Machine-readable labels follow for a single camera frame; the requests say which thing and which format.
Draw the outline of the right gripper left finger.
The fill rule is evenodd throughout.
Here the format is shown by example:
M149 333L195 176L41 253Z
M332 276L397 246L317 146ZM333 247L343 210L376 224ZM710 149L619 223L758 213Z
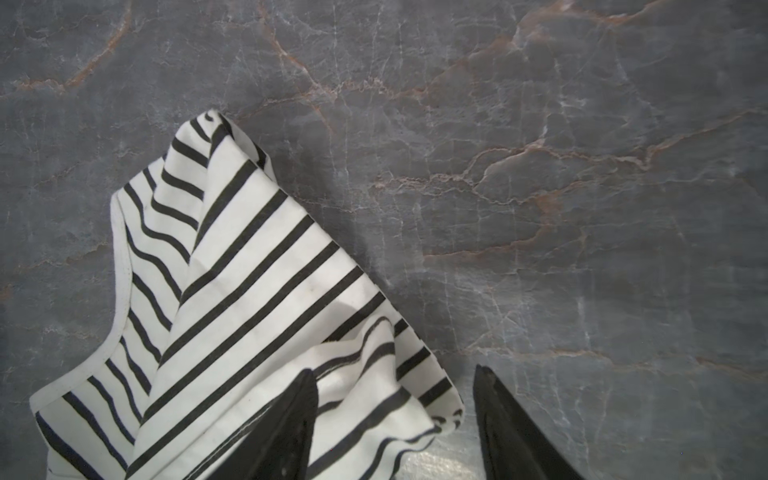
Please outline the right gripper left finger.
M305 369L249 429L211 477L305 479L317 408L316 379L311 370Z

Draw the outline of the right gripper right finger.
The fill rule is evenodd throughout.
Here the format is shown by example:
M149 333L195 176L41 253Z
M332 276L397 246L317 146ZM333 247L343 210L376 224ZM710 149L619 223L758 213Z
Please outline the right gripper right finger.
M488 479L583 480L487 366L475 369L473 399Z

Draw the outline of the black white striped tank top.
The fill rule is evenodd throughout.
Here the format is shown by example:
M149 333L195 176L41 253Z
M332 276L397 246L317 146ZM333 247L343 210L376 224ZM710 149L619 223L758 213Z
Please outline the black white striped tank top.
M310 479L390 479L464 404L361 267L217 111L111 200L105 342L30 400L50 479L209 479L304 371Z

